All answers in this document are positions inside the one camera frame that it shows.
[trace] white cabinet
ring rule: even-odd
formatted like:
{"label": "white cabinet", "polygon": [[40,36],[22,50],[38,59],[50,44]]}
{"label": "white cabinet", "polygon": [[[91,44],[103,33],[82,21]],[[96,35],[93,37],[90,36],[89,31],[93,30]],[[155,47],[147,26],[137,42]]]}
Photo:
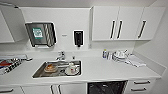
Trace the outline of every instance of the white cabinet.
{"label": "white cabinet", "polygon": [[0,94],[24,94],[21,87],[0,87]]}
{"label": "white cabinet", "polygon": [[155,79],[128,81],[124,94],[149,94]]}
{"label": "white cabinet", "polygon": [[143,7],[93,7],[92,40],[133,40]]}
{"label": "white cabinet", "polygon": [[115,40],[134,40],[143,7],[120,7]]}
{"label": "white cabinet", "polygon": [[93,7],[92,40],[111,40],[114,36],[119,7]]}
{"label": "white cabinet", "polygon": [[60,94],[87,94],[87,83],[60,85]]}
{"label": "white cabinet", "polygon": [[0,43],[16,42],[27,38],[25,21],[18,8],[0,6]]}
{"label": "white cabinet", "polygon": [[164,13],[164,7],[145,7],[136,34],[136,40],[151,40]]}
{"label": "white cabinet", "polygon": [[164,10],[164,7],[95,6],[92,41],[151,40]]}
{"label": "white cabinet", "polygon": [[58,94],[56,85],[22,87],[24,94]]}

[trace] bottle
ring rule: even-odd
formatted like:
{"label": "bottle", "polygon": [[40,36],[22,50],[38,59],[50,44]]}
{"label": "bottle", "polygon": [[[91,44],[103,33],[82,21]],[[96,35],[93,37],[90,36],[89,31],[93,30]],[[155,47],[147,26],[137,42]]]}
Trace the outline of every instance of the bottle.
{"label": "bottle", "polygon": [[106,49],[104,49],[104,51],[103,51],[103,58],[106,58],[107,57],[107,51],[106,51]]}

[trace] cabinet handle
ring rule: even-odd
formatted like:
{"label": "cabinet handle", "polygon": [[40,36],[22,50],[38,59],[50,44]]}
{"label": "cabinet handle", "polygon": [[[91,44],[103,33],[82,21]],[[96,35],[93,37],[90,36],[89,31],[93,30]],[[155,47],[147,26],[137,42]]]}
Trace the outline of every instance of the cabinet handle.
{"label": "cabinet handle", "polygon": [[119,27],[117,39],[120,37],[121,26],[122,26],[122,21],[120,21],[120,27]]}
{"label": "cabinet handle", "polygon": [[147,81],[147,82],[134,82],[134,84],[149,84],[150,81]]}
{"label": "cabinet handle", "polygon": [[51,85],[51,93],[54,94],[53,85]]}
{"label": "cabinet handle", "polygon": [[61,94],[61,88],[60,88],[60,85],[58,85],[58,91],[59,91],[59,94]]}
{"label": "cabinet handle", "polygon": [[113,21],[113,26],[112,26],[112,29],[111,29],[111,37],[110,37],[110,38],[112,38],[112,37],[113,37],[114,24],[115,24],[115,21]]}
{"label": "cabinet handle", "polygon": [[131,89],[131,91],[145,91],[146,88],[143,88],[143,89]]}
{"label": "cabinet handle", "polygon": [[146,24],[146,21],[143,21],[143,25],[142,25],[142,28],[141,28],[141,32],[139,33],[138,38],[140,38],[140,37],[141,37],[142,32],[143,32],[143,29],[144,29],[144,27],[145,27],[145,24]]}
{"label": "cabinet handle", "polygon": [[13,91],[13,89],[8,90],[8,91],[0,91],[0,93],[9,93],[9,92],[12,92],[12,91]]}

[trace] faucet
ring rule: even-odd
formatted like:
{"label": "faucet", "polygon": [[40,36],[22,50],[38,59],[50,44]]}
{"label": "faucet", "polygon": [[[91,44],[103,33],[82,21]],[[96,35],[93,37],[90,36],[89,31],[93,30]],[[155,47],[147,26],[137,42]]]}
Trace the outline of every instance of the faucet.
{"label": "faucet", "polygon": [[57,57],[56,60],[65,60],[65,52],[61,51],[61,52],[58,52],[58,53],[59,53],[59,57]]}

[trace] sink basin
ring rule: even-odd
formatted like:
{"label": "sink basin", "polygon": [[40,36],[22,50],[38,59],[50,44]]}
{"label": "sink basin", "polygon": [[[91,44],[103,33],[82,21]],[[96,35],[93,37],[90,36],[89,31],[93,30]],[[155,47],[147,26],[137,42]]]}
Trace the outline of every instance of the sink basin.
{"label": "sink basin", "polygon": [[[69,67],[69,63],[74,63],[77,67],[78,72],[74,75],[67,75],[66,69]],[[46,66],[52,64],[57,68],[56,72],[46,72],[44,69]],[[35,72],[33,78],[39,77],[58,77],[58,76],[78,76],[81,75],[81,61],[55,61],[55,62],[44,62],[42,66]]]}

